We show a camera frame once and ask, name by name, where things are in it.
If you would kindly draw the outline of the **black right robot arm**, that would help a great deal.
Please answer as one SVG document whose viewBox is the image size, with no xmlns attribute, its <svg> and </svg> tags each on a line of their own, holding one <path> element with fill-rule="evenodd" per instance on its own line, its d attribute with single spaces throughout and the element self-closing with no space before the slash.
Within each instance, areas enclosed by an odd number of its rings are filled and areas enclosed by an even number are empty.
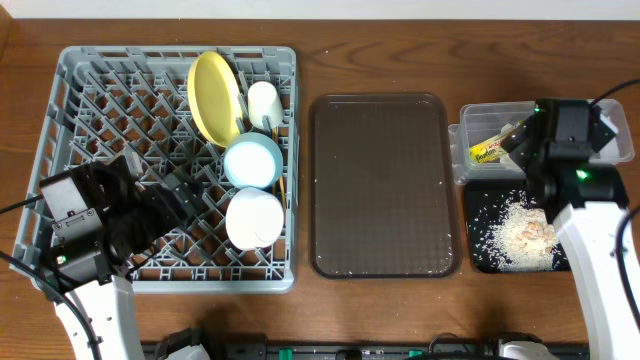
<svg viewBox="0 0 640 360">
<path fill-rule="evenodd" d="M 596 102 L 542 98 L 506 142 L 569 262 L 593 359 L 639 356 L 636 213 L 616 166 L 593 159 L 616 135 Z"/>
</svg>

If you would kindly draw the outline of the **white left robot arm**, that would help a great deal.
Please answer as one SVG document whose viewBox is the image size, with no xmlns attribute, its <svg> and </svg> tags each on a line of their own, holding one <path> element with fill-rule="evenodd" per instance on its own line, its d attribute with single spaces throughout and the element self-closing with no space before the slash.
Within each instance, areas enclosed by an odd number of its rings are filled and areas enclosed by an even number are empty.
<svg viewBox="0 0 640 360">
<path fill-rule="evenodd" d="M 202 183 L 176 170 L 139 189 L 136 155 L 90 162 L 40 183 L 57 242 L 39 267 L 79 359 L 141 359 L 129 260 L 203 209 Z"/>
</svg>

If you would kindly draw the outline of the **cream cup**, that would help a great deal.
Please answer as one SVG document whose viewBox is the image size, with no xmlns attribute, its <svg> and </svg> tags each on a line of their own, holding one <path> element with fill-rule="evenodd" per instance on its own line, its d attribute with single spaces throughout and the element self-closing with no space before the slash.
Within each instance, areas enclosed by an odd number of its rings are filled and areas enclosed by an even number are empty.
<svg viewBox="0 0 640 360">
<path fill-rule="evenodd" d="M 258 81 L 248 90 L 248 113 L 252 125 L 260 130 L 278 127 L 284 120 L 284 110 L 276 87 Z"/>
</svg>

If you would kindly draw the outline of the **yellow plate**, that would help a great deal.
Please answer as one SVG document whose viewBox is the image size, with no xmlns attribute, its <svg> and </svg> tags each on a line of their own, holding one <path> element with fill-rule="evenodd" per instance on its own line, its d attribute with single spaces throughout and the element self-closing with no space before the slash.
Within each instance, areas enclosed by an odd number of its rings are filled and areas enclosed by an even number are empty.
<svg viewBox="0 0 640 360">
<path fill-rule="evenodd" d="M 227 147 L 240 129 L 243 117 L 240 90 L 226 60 L 216 52 L 202 53 L 191 65 L 187 79 L 188 104 L 200 133 L 220 147 Z"/>
</svg>

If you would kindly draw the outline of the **white small plate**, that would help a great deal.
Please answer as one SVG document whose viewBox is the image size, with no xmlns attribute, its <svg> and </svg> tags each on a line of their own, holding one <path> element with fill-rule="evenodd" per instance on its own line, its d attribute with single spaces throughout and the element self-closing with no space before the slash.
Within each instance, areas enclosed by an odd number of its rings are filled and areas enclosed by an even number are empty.
<svg viewBox="0 0 640 360">
<path fill-rule="evenodd" d="M 243 251 L 274 244 L 285 219 L 283 207 L 274 195 L 252 187 L 241 189 L 231 198 L 225 218 L 229 240 Z"/>
</svg>

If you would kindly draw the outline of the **Apollo snack wrapper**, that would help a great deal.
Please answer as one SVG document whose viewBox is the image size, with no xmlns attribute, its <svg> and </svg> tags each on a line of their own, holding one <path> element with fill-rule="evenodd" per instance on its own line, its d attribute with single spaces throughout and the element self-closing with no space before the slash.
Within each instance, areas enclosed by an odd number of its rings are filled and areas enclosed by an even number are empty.
<svg viewBox="0 0 640 360">
<path fill-rule="evenodd" d="M 499 161 L 508 155 L 502 143 L 512 135 L 511 131 L 492 136 L 469 148 L 471 159 L 478 164 Z"/>
</svg>

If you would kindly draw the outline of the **wooden chopstick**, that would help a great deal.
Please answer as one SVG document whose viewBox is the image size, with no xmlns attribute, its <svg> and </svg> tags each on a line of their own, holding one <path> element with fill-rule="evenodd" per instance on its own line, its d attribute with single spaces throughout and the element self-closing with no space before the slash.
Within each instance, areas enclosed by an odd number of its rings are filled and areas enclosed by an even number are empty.
<svg viewBox="0 0 640 360">
<path fill-rule="evenodd" d="M 280 176 L 279 177 L 279 187 L 280 187 L 281 201 L 282 201 L 283 208 L 286 211 L 286 209 L 287 209 L 287 195 L 286 195 L 286 186 L 285 185 L 286 184 L 285 184 L 284 176 Z"/>
</svg>

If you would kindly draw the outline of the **light blue bowl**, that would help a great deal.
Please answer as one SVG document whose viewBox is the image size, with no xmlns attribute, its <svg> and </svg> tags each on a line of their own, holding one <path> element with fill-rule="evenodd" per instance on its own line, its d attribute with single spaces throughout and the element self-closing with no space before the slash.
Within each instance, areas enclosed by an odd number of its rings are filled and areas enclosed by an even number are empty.
<svg viewBox="0 0 640 360">
<path fill-rule="evenodd" d="M 236 188 L 273 185 L 284 171 L 284 158 L 270 137 L 248 132 L 232 140 L 223 155 L 224 174 Z"/>
</svg>

